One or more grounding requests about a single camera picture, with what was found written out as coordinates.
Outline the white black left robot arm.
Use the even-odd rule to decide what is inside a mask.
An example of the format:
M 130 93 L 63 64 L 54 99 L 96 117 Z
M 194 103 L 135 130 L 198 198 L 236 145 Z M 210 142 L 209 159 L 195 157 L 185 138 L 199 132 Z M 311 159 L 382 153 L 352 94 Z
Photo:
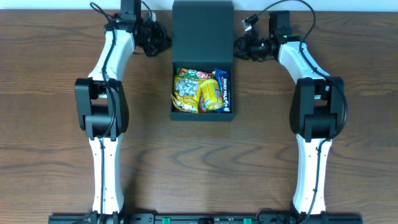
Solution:
M 121 1 L 113 15 L 95 2 L 90 7 L 106 18 L 104 46 L 93 70 L 75 82 L 78 122 L 93 155 L 95 196 L 92 212 L 84 223 L 120 223 L 124 207 L 120 153 L 129 124 L 129 109 L 122 79 L 126 65 L 140 47 L 155 57 L 171 46 L 165 27 L 154 11 L 141 15 L 147 4 Z

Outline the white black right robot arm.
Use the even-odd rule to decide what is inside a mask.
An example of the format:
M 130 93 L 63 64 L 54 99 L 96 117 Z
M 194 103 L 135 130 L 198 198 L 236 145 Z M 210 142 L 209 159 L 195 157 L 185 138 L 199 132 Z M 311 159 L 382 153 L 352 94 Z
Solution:
M 289 123 L 298 144 L 298 177 L 292 210 L 297 223 L 318 222 L 325 216 L 326 163 L 332 140 L 343 130 L 348 112 L 344 83 L 320 68 L 305 38 L 292 33 L 288 11 L 270 12 L 269 36 L 254 28 L 258 14 L 243 19 L 245 34 L 234 42 L 243 60 L 279 62 L 295 83 Z

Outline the red green KitKat wrapper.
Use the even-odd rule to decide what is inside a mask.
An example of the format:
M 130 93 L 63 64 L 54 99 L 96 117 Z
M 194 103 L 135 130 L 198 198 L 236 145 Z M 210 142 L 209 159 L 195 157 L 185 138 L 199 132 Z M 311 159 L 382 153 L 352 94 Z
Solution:
M 188 68 L 178 68 L 177 75 L 179 77 L 193 78 L 193 79 L 212 79 L 215 76 L 215 72 L 202 72 Z

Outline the yellow Mentos bottle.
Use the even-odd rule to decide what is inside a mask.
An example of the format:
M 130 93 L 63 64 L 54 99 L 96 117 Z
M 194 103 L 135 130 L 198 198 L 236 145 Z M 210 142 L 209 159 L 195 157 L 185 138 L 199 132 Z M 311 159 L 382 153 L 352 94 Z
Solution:
M 218 81 L 214 79 L 208 79 L 205 80 L 200 86 L 206 109 L 212 111 L 220 109 L 223 106 L 223 100 L 221 97 Z

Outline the green Haribo worms bag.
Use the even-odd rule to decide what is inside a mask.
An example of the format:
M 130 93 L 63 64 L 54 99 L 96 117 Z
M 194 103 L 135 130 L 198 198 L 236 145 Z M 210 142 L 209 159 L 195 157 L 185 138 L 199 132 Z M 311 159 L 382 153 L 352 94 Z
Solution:
M 206 105 L 205 105 L 205 100 L 204 100 L 203 94 L 200 95 L 200 99 L 198 102 L 198 112 L 199 113 L 207 113 L 208 112 Z

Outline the yellow Hacks candy bag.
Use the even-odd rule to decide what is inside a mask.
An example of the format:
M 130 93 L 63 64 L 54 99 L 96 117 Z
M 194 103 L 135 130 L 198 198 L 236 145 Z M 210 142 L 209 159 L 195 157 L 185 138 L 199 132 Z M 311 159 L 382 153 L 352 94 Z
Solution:
M 198 113 L 201 84 L 203 82 L 204 79 L 175 76 L 173 93 L 171 94 L 174 107 L 180 111 Z

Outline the dark green gift box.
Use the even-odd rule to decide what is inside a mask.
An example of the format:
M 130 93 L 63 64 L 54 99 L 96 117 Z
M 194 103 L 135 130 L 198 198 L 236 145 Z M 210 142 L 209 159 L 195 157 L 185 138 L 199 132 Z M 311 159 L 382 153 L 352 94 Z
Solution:
M 172 74 L 178 68 L 228 72 L 230 112 L 186 113 L 170 106 L 172 121 L 232 121 L 234 119 L 232 1 L 174 1 L 172 6 Z

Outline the blue Dairy Milk bar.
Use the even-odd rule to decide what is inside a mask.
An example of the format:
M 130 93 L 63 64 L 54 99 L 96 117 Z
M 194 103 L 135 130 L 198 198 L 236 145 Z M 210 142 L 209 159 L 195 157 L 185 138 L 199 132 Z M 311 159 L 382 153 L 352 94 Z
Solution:
M 229 106 L 229 80 L 227 77 L 222 77 L 222 97 L 223 97 L 223 111 L 230 112 Z

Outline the blue Oreo cookie pack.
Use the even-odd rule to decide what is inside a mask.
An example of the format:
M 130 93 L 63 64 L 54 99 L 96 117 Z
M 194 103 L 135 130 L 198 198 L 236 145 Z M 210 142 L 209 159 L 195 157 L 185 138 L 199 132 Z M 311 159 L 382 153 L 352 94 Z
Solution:
M 223 102 L 223 97 L 222 97 L 223 94 L 222 94 L 222 81 L 221 81 L 221 78 L 222 77 L 227 77 L 228 78 L 228 80 L 229 80 L 229 106 L 230 106 L 230 78 L 229 78 L 229 73 L 227 71 L 220 70 L 220 69 L 216 68 L 215 69 L 215 77 L 216 77 L 216 79 L 218 81 L 218 84 L 219 84 L 219 87 L 220 87 L 222 102 Z M 222 105 L 222 107 L 220 109 L 217 109 L 216 111 L 218 113 L 229 113 L 229 112 L 224 112 L 223 111 L 223 105 Z

